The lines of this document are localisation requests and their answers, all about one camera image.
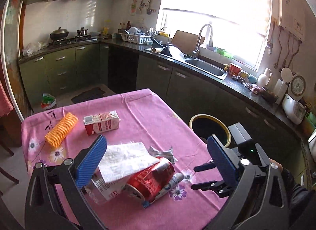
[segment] dish rack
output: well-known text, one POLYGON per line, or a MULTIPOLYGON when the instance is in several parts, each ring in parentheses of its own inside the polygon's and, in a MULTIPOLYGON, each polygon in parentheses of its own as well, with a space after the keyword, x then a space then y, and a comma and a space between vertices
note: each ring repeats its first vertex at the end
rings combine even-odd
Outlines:
POLYGON ((138 35, 129 35, 129 34, 121 34, 123 41, 135 43, 135 44, 143 44, 146 41, 150 40, 150 36, 138 36, 138 35))

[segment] yellow rim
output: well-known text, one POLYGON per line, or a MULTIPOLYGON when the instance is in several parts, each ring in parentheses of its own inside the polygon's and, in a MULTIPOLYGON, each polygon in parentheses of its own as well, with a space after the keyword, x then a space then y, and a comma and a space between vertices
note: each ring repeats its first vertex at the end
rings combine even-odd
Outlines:
POLYGON ((232 136, 231 136, 230 131, 228 130, 227 126, 222 121, 218 120, 217 118, 215 118, 211 115, 198 114, 198 115, 193 116, 189 122, 189 127, 191 128, 192 131, 193 131, 192 122, 198 118, 208 118, 208 119, 211 119, 211 120, 215 121, 216 123, 218 123, 225 130, 225 132, 227 134, 227 143, 224 145, 224 147, 228 147, 230 145, 230 142, 232 141, 232 136))

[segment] faucet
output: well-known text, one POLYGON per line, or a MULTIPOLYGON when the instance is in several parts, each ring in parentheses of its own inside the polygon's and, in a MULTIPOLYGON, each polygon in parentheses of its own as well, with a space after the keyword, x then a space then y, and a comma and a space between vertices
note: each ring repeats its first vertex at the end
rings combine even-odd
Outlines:
POLYGON ((203 31, 204 27, 206 27, 206 26, 210 27, 210 29, 211 29, 211 37, 210 37, 209 46, 213 47, 213 27, 211 24, 205 24, 204 26, 202 26, 202 28, 200 30, 200 33, 199 33, 198 39, 197 39, 197 44, 195 45, 194 51, 192 51, 193 52, 193 56, 192 56, 193 59, 195 59, 197 54, 198 54, 198 51, 199 51, 198 48, 199 48, 199 44, 201 41, 202 31, 203 31))

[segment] person's hand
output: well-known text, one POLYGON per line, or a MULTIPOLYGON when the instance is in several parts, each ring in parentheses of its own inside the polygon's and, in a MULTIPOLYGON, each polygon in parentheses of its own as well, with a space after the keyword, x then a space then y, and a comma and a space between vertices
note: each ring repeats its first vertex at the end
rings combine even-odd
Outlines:
POLYGON ((280 163, 276 162, 274 159, 271 159, 271 158, 269 158, 269 159, 270 159, 271 163, 277 164, 278 169, 280 170, 280 172, 283 171, 283 167, 282 167, 282 165, 280 163))

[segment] barcode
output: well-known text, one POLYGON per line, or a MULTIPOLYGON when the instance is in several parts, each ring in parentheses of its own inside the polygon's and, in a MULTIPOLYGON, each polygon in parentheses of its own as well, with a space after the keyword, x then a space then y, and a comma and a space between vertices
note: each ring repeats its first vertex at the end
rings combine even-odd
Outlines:
POLYGON ((93 122, 92 116, 90 116, 90 117, 85 117, 85 118, 84 118, 84 123, 85 123, 85 124, 90 124, 90 123, 92 123, 92 122, 93 122))

